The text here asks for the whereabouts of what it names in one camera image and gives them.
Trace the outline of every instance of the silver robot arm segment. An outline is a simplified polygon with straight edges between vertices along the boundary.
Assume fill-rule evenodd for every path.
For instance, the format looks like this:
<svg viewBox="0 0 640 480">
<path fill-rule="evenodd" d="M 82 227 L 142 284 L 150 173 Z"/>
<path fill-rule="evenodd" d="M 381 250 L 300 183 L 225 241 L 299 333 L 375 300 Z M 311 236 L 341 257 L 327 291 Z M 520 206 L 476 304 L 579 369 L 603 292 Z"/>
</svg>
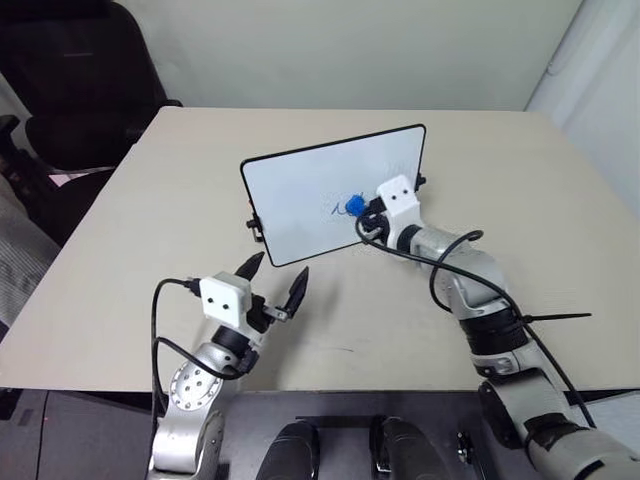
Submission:
<svg viewBox="0 0 640 480">
<path fill-rule="evenodd" d="M 235 274 L 221 272 L 199 282 L 206 318 L 220 326 L 211 342 L 195 352 L 196 359 L 227 378 L 249 373 L 262 350 L 268 328 L 276 320 L 293 318 L 306 293 L 309 270 L 293 282 L 283 307 L 271 307 L 251 292 L 251 279 L 264 254 L 243 264 Z M 212 479 L 224 433 L 224 409 L 235 383 L 207 373 L 187 361 L 174 374 L 166 415 L 153 438 L 148 480 Z"/>
<path fill-rule="evenodd" d="M 381 240 L 392 249 L 438 261 L 459 236 L 425 224 L 414 185 L 404 176 L 382 184 Z M 445 262 L 507 291 L 497 262 L 463 241 Z M 432 266 L 420 264 L 428 274 Z M 486 378 L 479 388 L 487 421 L 507 448 L 524 448 L 549 480 L 640 478 L 640 459 L 610 436 L 579 426 L 555 369 L 526 333 L 509 302 L 494 289 L 442 268 L 436 285 L 446 295 L 471 348 L 471 362 Z"/>
</svg>

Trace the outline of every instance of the beige tabletop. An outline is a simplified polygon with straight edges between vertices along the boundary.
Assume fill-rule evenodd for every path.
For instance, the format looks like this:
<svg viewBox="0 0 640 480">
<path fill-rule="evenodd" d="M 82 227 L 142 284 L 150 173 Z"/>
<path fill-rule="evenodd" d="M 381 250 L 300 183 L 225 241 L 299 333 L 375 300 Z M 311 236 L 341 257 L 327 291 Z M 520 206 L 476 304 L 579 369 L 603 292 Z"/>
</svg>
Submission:
<svg viewBox="0 0 640 480">
<path fill-rule="evenodd" d="M 536 325 L 577 387 L 640 386 L 638 222 L 542 116 L 194 108 L 163 109 L 117 169 L 0 345 L 0 385 L 149 390 L 156 282 L 233 271 L 262 248 L 244 225 L 240 162 L 414 123 L 427 127 L 423 218 L 484 229 L 477 246 L 526 313 L 593 312 Z M 462 330 L 415 266 L 358 245 L 265 261 L 254 291 L 282 301 L 304 265 L 305 302 L 271 329 L 244 388 L 477 387 Z M 215 327 L 186 290 L 163 294 L 161 334 L 192 349 Z M 178 362 L 161 354 L 163 378 Z"/>
</svg>

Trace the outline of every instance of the black wire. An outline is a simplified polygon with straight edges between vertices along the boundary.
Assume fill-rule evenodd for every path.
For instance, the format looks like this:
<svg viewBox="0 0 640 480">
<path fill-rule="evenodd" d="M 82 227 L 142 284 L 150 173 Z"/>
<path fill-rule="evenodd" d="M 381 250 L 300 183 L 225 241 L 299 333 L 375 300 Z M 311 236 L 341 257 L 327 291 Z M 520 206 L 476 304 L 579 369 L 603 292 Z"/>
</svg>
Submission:
<svg viewBox="0 0 640 480">
<path fill-rule="evenodd" d="M 445 251 L 442 252 L 442 255 L 440 255 L 440 258 L 438 258 L 438 262 L 444 262 L 444 260 L 449 256 L 449 254 L 453 252 L 456 249 L 456 247 L 460 245 L 462 242 L 464 242 L 465 240 L 469 240 L 470 242 L 473 242 L 476 240 L 480 240 L 483 235 L 484 235 L 484 232 L 482 230 L 473 230 L 469 233 L 465 233 L 461 237 L 454 240 L 451 243 L 451 245 L 449 245 L 445 249 Z M 438 298 L 438 295 L 436 294 L 436 274 L 438 273 L 439 268 L 440 267 L 434 266 L 431 269 L 431 275 L 429 275 L 429 293 L 431 293 L 431 298 L 433 299 L 436 305 L 438 305 L 445 312 L 451 313 L 451 309 L 447 307 L 444 303 L 442 303 Z"/>
<path fill-rule="evenodd" d="M 542 353 L 544 353 L 547 359 L 549 360 L 549 363 L 551 363 L 551 365 L 553 365 L 553 368 L 556 369 L 556 372 L 558 372 L 558 375 L 560 376 L 564 384 L 567 386 L 571 394 L 574 395 L 576 399 L 576 403 L 578 404 L 578 408 L 580 408 L 580 411 L 582 412 L 582 415 L 584 416 L 589 426 L 591 428 L 597 428 L 596 422 L 593 420 L 593 417 L 591 416 L 591 413 L 589 412 L 587 405 L 584 403 L 584 398 L 582 398 L 582 395 L 580 394 L 580 392 L 578 392 L 578 390 L 576 390 L 576 388 L 573 386 L 573 383 L 571 382 L 567 374 L 564 372 L 564 370 L 562 369 L 558 361 L 555 359 L 551 351 L 549 351 L 549 349 L 544 344 L 544 342 L 540 339 L 538 334 L 533 330 L 533 328 L 531 328 L 531 325 L 524 324 L 523 326 L 524 326 L 524 329 L 527 331 L 527 333 L 531 336 L 531 338 L 533 338 L 534 342 L 538 344 L 538 347 L 540 347 L 540 350 L 542 350 Z"/>
<path fill-rule="evenodd" d="M 356 233 L 364 244 L 371 245 L 372 247 L 377 248 L 378 250 L 382 250 L 383 252 L 389 253 L 391 255 L 395 255 L 396 257 L 405 258 L 407 260 L 413 260 L 414 262 L 418 262 L 418 263 L 425 263 L 427 265 L 431 265 L 432 267 L 438 267 L 443 270 L 448 270 L 450 272 L 457 273 L 458 275 L 462 275 L 463 277 L 467 277 L 471 280 L 474 280 L 479 284 L 484 285 L 485 287 L 490 288 L 491 290 L 496 292 L 499 296 L 501 296 L 504 300 L 506 300 L 506 302 L 509 304 L 509 307 L 513 310 L 516 318 L 518 319 L 522 318 L 522 312 L 520 311 L 520 307 L 518 307 L 518 304 L 515 302 L 515 300 L 511 298 L 511 296 L 505 290 L 500 288 L 495 283 L 487 280 L 484 277 L 476 275 L 475 273 L 471 273 L 462 268 L 449 265 L 448 263 L 443 263 L 438 260 L 431 260 L 430 258 L 427 258 L 427 257 L 419 257 L 411 253 L 406 253 L 400 250 L 396 250 L 395 248 L 387 247 L 386 245 L 383 245 L 381 243 L 376 243 L 373 240 L 370 240 L 369 238 L 367 238 L 367 236 L 364 233 L 362 233 L 362 231 L 360 230 L 361 225 L 362 225 L 362 216 L 356 219 Z"/>
<path fill-rule="evenodd" d="M 152 384 L 151 384 L 151 430 L 152 435 L 151 438 L 155 435 L 155 432 L 158 427 L 158 416 L 160 414 L 158 404 L 162 408 L 162 413 L 167 411 L 167 400 L 164 397 L 164 392 L 162 390 L 162 382 L 160 381 L 160 372 L 158 368 L 158 346 L 163 343 L 170 347 L 173 351 L 180 354 L 186 360 L 194 363 L 202 370 L 207 372 L 209 375 L 213 375 L 214 377 L 220 378 L 222 380 L 236 380 L 240 378 L 243 374 L 240 372 L 234 372 L 232 374 L 224 374 L 220 372 L 216 372 L 211 367 L 202 363 L 196 357 L 191 355 L 189 352 L 184 350 L 182 347 L 172 342 L 171 340 L 165 337 L 157 336 L 157 322 L 158 322 L 158 300 L 160 298 L 160 292 L 162 291 L 162 287 L 167 284 L 174 285 L 182 285 L 183 287 L 189 288 L 189 282 L 184 280 L 179 280 L 177 278 L 165 278 L 158 282 L 155 291 L 153 292 L 153 300 L 151 302 L 151 371 L 152 371 Z"/>
<path fill-rule="evenodd" d="M 179 280 L 177 278 L 165 278 L 158 282 L 156 285 L 156 289 L 153 292 L 153 300 L 151 302 L 151 370 L 152 370 L 152 383 L 151 383 L 151 410 L 152 410 L 152 418 L 153 418 L 153 428 L 155 429 L 155 423 L 157 417 L 157 404 L 156 402 L 160 402 L 163 410 L 167 411 L 167 402 L 164 398 L 162 389 L 160 388 L 160 374 L 158 373 L 158 358 L 153 353 L 153 343 L 155 342 L 157 335 L 157 323 L 158 323 L 158 299 L 160 298 L 160 292 L 162 291 L 162 287 L 168 284 L 174 285 L 182 285 L 183 287 L 187 286 L 187 282 L 183 280 Z"/>
<path fill-rule="evenodd" d="M 362 242 L 365 245 L 371 245 L 372 247 L 377 248 L 378 250 L 381 250 L 383 252 L 389 253 L 391 255 L 395 255 L 397 257 L 405 258 L 407 260 L 413 260 L 415 262 L 424 263 L 424 264 L 427 264 L 427 265 L 431 265 L 432 267 L 437 267 L 437 268 L 441 268 L 443 270 L 449 270 L 450 272 L 457 273 L 458 275 L 462 275 L 463 277 L 467 277 L 470 280 L 473 280 L 475 282 L 480 283 L 481 285 L 484 285 L 487 288 L 490 288 L 491 290 L 496 292 L 499 296 L 501 296 L 504 300 L 506 300 L 506 302 L 509 304 L 510 308 L 513 310 L 517 320 L 524 327 L 525 331 L 531 336 L 533 341 L 536 342 L 536 344 L 538 345 L 538 347 L 540 348 L 542 353 L 549 360 L 549 363 L 551 363 L 553 368 L 555 368 L 555 370 L 558 372 L 558 375 L 560 376 L 562 381 L 565 383 L 565 385 L 569 389 L 569 392 L 571 392 L 571 394 L 576 399 L 576 402 L 578 404 L 578 408 L 580 408 L 580 411 L 582 412 L 582 415 L 584 415 L 584 418 L 586 419 L 586 421 L 589 424 L 589 426 L 592 427 L 592 428 L 597 428 L 595 422 L 593 421 L 593 417 L 591 416 L 591 414 L 589 413 L 589 410 L 587 409 L 587 406 L 586 406 L 586 404 L 584 402 L 584 399 L 582 398 L 582 395 L 580 395 L 580 393 L 573 386 L 573 383 L 571 382 L 571 380 L 569 380 L 569 377 L 564 372 L 564 370 L 562 369 L 562 367 L 560 366 L 558 361 L 555 359 L 555 357 L 551 353 L 551 351 L 544 344 L 542 339 L 540 337 L 538 337 L 538 335 L 535 333 L 535 331 L 533 330 L 533 328 L 531 328 L 530 325 L 527 325 L 523 321 L 523 315 L 522 315 L 522 311 L 520 310 L 520 307 L 518 306 L 518 304 L 515 302 L 515 300 L 506 291 L 504 291 L 502 288 L 500 288 L 495 283 L 487 280 L 486 278 L 480 277 L 479 275 L 476 275 L 476 274 L 474 274 L 472 272 L 469 272 L 467 270 L 464 270 L 462 268 L 454 267 L 453 265 L 449 265 L 447 263 L 443 263 L 440 260 L 431 260 L 430 258 L 419 257 L 417 255 L 412 255 L 410 253 L 402 252 L 400 250 L 396 250 L 394 248 L 387 247 L 386 245 L 374 242 L 373 240 L 369 239 L 364 233 L 362 233 L 361 228 L 360 228 L 362 226 L 362 218 L 366 214 L 367 214 L 367 212 L 365 211 L 365 213 L 363 215 L 359 216 L 356 219 L 356 234 L 358 235 L 358 237 L 360 237 L 360 240 L 362 240 Z"/>
<path fill-rule="evenodd" d="M 167 347 L 171 348 L 171 350 L 173 350 L 177 354 L 179 354 L 182 357 L 184 357 L 186 360 L 188 360 L 191 363 L 193 363 L 193 364 L 197 365 L 198 367 L 200 367 L 202 370 L 207 372 L 209 375 L 212 375 L 212 376 L 214 376 L 216 378 L 219 378 L 220 380 L 237 380 L 240 377 L 242 377 L 242 375 L 243 375 L 243 373 L 238 372 L 237 370 L 235 372 L 233 372 L 233 373 L 217 372 L 214 369 L 212 369 L 210 366 L 208 366 L 206 363 L 204 363 L 202 360 L 199 360 L 198 358 L 196 358 L 193 355 L 191 355 L 189 352 L 187 352 L 180 345 L 178 345 L 175 342 L 172 342 L 171 340 L 169 340 L 168 338 L 165 338 L 165 337 L 156 337 L 155 341 L 153 342 L 153 354 L 154 354 L 154 356 L 156 358 L 158 356 L 158 347 L 160 346 L 160 344 L 166 345 Z"/>
</svg>

